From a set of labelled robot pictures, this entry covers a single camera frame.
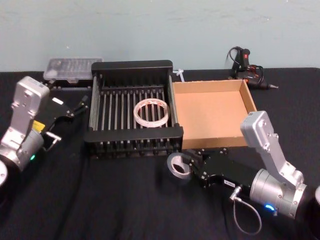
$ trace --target black tablecloth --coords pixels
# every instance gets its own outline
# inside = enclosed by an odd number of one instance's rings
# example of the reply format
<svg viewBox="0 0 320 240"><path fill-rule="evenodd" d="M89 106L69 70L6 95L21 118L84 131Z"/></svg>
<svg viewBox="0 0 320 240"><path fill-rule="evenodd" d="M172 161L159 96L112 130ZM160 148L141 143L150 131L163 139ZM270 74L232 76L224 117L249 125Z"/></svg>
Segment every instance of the black tablecloth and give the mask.
<svg viewBox="0 0 320 240"><path fill-rule="evenodd" d="M0 136L9 126L10 104L16 82L24 76L42 80L42 72L0 73ZM186 70L186 81L226 79L226 70ZM275 68L265 79L279 89L251 91L258 110L269 114L284 155L303 172L309 185L320 184L320 70ZM74 106L89 90L51 93ZM230 191L214 186L202 189L194 179L188 185L164 185L166 157L100 159L89 161L83 144L82 119L61 125L63 137L46 156L37 156L24 172L25 183L10 209L0 217L1 240L194 240L194 239L309 239L294 221L274 217L259 205L263 228L247 236L235 227ZM229 150L230 158L256 169L263 162L254 150ZM247 209L237 205L240 225L258 226Z"/></svg>

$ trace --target clear tape roll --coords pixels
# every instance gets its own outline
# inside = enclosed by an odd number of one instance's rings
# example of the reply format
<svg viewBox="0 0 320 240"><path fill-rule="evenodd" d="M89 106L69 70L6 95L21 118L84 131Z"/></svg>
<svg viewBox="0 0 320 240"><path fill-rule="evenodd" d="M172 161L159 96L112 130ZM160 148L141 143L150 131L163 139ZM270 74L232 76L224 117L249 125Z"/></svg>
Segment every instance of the clear tape roll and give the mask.
<svg viewBox="0 0 320 240"><path fill-rule="evenodd" d="M144 120L142 119L140 116L139 116L139 111L146 105L158 105L160 107L163 108L163 111L164 111L164 116L163 118L157 120L157 121L147 121L147 120ZM147 99L144 99L140 102L138 102L134 109L133 109L133 116L134 116L134 119L135 121L140 124L141 126L143 127L146 127L146 128L157 128L157 127L160 127L162 125L165 125L166 122L168 121L169 119L169 107L168 105L166 104L165 101L162 101L160 99L157 99L157 98L147 98Z"/></svg>

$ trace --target clear plastic case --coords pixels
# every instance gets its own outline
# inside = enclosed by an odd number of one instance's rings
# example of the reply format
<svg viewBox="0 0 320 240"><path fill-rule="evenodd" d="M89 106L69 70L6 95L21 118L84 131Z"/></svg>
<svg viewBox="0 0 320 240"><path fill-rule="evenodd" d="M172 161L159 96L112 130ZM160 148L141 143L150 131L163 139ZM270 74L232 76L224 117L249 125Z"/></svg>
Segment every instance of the clear plastic case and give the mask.
<svg viewBox="0 0 320 240"><path fill-rule="evenodd" d="M43 74L45 80L65 80L77 84L79 80L92 79L91 65L102 62L99 57L52 58Z"/></svg>

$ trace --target white label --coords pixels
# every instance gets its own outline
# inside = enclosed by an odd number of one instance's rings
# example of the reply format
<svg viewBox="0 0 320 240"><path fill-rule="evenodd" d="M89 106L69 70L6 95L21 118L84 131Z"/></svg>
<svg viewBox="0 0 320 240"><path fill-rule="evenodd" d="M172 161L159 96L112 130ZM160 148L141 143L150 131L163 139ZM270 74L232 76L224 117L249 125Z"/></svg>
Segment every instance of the white label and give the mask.
<svg viewBox="0 0 320 240"><path fill-rule="evenodd" d="M60 105L64 104L63 101L61 101L60 99L58 99L56 97L52 98L52 101L54 101L54 102L56 102L57 104L60 104Z"/></svg>
<svg viewBox="0 0 320 240"><path fill-rule="evenodd" d="M223 180L223 182L224 182L224 184L229 185L230 187L233 187L233 188L236 187L236 185L234 183L230 182L230 181Z"/></svg>

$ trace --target yellow label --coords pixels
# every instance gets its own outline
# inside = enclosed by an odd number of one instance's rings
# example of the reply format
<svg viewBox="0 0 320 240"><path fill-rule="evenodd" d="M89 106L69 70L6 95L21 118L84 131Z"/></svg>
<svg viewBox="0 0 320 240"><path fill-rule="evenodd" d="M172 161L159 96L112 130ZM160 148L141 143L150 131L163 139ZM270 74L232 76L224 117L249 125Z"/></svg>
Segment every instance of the yellow label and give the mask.
<svg viewBox="0 0 320 240"><path fill-rule="evenodd" d="M46 125L44 125L43 123L34 120L34 121L33 121L32 128L33 128L34 130L36 130L38 133L41 133L41 131L45 128L45 126L46 126Z"/></svg>

